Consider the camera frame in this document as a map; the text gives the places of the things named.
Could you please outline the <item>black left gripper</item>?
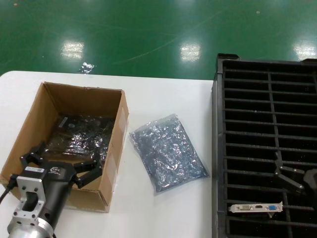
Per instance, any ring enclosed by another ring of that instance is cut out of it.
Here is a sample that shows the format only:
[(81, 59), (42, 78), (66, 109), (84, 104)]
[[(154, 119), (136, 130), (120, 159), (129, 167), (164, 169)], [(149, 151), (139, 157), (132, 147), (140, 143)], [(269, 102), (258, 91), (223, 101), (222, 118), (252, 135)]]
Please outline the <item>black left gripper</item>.
[(66, 162), (48, 161), (42, 157), (46, 143), (41, 141), (37, 146), (20, 157), (22, 170), (30, 163), (45, 169), (43, 179), (45, 203), (39, 217), (56, 227), (61, 212), (70, 195), (73, 184), (83, 188), (103, 174), (100, 154), (94, 153), (90, 161), (70, 164)]

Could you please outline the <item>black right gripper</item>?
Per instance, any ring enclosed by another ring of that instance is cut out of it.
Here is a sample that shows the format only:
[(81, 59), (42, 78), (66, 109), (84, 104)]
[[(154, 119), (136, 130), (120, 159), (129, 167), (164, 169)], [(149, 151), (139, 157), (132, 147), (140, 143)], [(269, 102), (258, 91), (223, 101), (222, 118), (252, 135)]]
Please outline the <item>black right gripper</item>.
[(275, 152), (274, 179), (284, 189), (297, 195), (306, 193), (310, 196), (317, 195), (317, 170), (303, 171), (284, 165), (280, 152)]

